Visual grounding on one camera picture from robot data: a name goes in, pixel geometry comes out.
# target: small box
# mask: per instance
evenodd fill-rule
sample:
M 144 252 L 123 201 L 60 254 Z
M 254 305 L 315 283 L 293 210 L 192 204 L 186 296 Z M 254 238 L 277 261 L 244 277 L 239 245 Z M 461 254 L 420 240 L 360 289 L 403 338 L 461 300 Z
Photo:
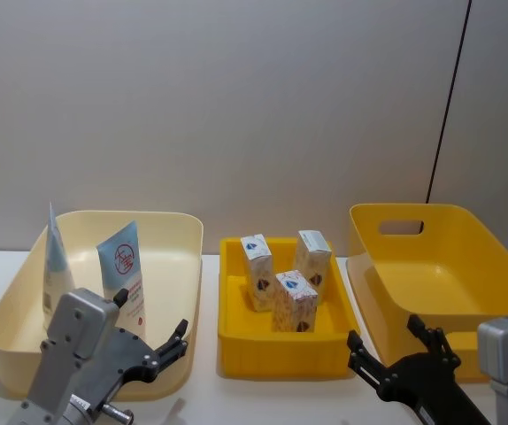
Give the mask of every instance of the small box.
M 263 235 L 241 238 L 244 249 L 246 286 L 250 300 L 257 312 L 272 310 L 275 291 L 272 253 Z
M 317 292 L 301 272 L 277 274 L 273 306 L 273 330 L 279 332 L 313 332 L 317 314 Z
M 299 270 L 311 287 L 317 291 L 319 304 L 327 285 L 330 259 L 331 249 L 321 232 L 318 230 L 299 231 L 293 267 Z

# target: basket handle hole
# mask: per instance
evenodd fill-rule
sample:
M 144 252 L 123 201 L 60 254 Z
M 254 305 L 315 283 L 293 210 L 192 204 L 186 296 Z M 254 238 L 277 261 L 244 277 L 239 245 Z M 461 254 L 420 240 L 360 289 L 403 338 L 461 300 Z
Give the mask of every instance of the basket handle hole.
M 385 220 L 378 230 L 382 235 L 420 235 L 424 227 L 422 220 Z

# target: white squeeze tube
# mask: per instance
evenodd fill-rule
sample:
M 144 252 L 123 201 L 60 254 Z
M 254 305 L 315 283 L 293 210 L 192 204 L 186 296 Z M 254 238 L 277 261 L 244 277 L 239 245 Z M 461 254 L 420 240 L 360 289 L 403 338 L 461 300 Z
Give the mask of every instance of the white squeeze tube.
M 45 266 L 43 269 L 43 327 L 48 328 L 63 294 L 74 290 L 73 276 L 67 263 L 61 233 L 56 222 L 56 214 L 50 204 L 48 235 L 45 242 Z
M 129 223 L 116 235 L 99 244 L 96 250 L 101 261 L 104 297 L 112 299 L 119 290 L 128 290 L 128 301 L 120 309 L 117 328 L 143 337 L 146 316 L 136 222 Z

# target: white table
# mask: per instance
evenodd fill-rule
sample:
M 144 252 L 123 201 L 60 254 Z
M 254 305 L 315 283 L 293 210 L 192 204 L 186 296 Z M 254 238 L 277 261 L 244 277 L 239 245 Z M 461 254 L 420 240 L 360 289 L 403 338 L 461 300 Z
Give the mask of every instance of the white table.
M 26 252 L 0 251 L 0 297 L 26 259 Z M 356 307 L 346 274 L 346 259 L 339 267 L 357 314 L 365 344 L 372 349 Z M 405 406 L 383 403 L 364 381 L 248 382 L 223 379 L 216 372 L 219 257 L 203 257 L 203 283 L 196 355 L 187 383 L 175 394 L 155 402 L 119 403 L 135 413 L 138 425 L 208 424 L 315 424 L 409 425 L 419 423 Z M 468 384 L 466 392 L 496 422 L 494 394 L 486 384 Z M 4 389 L 0 386 L 0 395 Z M 0 425 L 5 424 L 18 401 L 0 397 Z M 103 419 L 99 423 L 112 425 Z

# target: red logo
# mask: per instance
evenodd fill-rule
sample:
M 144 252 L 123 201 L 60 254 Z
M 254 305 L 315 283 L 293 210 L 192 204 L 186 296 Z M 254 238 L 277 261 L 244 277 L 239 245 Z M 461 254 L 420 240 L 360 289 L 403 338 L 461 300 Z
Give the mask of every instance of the red logo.
M 130 245 L 123 243 L 114 254 L 114 266 L 120 274 L 126 274 L 134 264 L 134 250 Z

